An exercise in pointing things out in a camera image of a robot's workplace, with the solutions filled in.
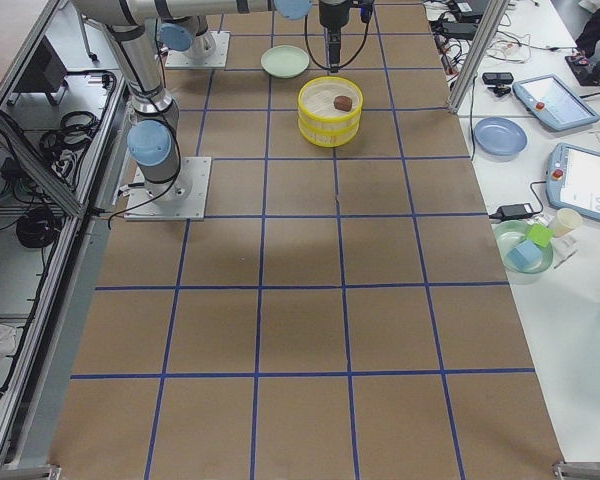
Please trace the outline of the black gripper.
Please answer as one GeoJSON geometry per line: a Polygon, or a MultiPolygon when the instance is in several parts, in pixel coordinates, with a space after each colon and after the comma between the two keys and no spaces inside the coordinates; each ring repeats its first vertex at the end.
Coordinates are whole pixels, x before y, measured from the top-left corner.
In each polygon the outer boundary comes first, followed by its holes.
{"type": "Polygon", "coordinates": [[[319,0],[319,21],[328,29],[328,70],[337,73],[341,63],[341,30],[349,22],[350,0],[319,0]]]}

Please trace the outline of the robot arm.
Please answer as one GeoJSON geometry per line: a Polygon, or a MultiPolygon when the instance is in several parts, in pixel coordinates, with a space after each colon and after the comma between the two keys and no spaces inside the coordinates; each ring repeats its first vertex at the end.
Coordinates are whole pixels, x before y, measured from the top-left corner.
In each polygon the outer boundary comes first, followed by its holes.
{"type": "Polygon", "coordinates": [[[177,127],[175,100],[161,76],[158,53],[145,31],[145,22],[192,18],[196,33],[204,29],[197,19],[208,15],[276,11],[288,20],[306,17],[311,1],[75,1],[74,7],[101,25],[124,79],[131,104],[141,119],[177,127]]]}
{"type": "Polygon", "coordinates": [[[162,20],[158,37],[170,51],[181,52],[194,60],[209,57],[216,49],[205,16],[162,20]]]}

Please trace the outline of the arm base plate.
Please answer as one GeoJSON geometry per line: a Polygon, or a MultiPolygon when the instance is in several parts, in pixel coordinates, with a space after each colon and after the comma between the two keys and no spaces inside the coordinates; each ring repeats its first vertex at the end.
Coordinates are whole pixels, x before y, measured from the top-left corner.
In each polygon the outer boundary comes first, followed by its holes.
{"type": "Polygon", "coordinates": [[[183,157],[175,183],[158,185],[146,183],[137,167],[134,182],[142,186],[130,191],[124,218],[131,221],[203,220],[211,168],[211,157],[183,157]]]}
{"type": "Polygon", "coordinates": [[[196,39],[184,36],[167,44],[165,67],[170,70],[224,69],[227,64],[231,34],[207,31],[196,39]]]}

